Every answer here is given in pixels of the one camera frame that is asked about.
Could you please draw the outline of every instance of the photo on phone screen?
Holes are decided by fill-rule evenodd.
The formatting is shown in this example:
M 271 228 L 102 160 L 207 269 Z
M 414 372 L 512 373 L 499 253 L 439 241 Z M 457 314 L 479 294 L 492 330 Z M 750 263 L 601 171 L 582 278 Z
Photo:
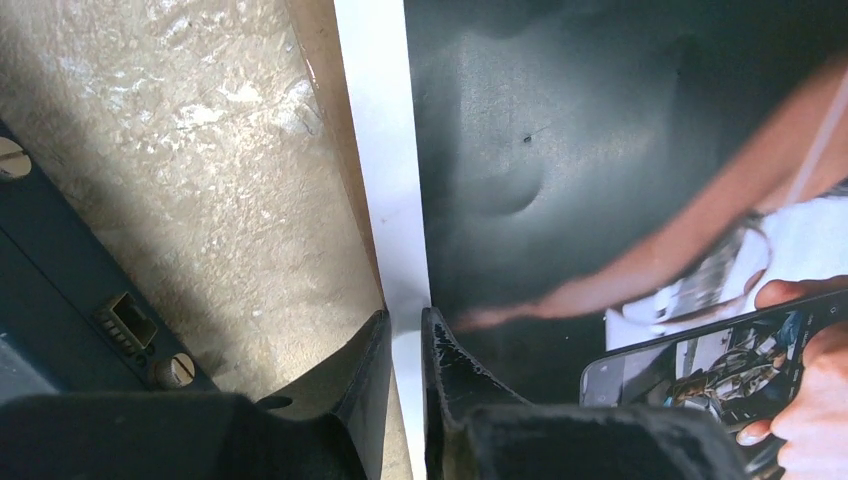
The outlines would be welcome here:
M 644 404 L 709 413 L 739 445 L 755 479 L 780 478 L 769 437 L 755 445 L 736 434 L 771 419 L 797 394 L 809 339 L 835 319 L 845 293 L 796 302 L 696 331 L 635 345 L 590 364 L 583 406 Z

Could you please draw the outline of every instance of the black poster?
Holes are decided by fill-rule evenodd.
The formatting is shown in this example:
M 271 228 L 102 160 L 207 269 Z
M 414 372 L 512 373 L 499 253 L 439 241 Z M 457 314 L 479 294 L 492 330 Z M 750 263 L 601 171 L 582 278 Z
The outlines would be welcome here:
M 848 122 L 813 145 L 843 2 L 405 8 L 432 301 L 529 400 L 770 279 L 848 273 Z

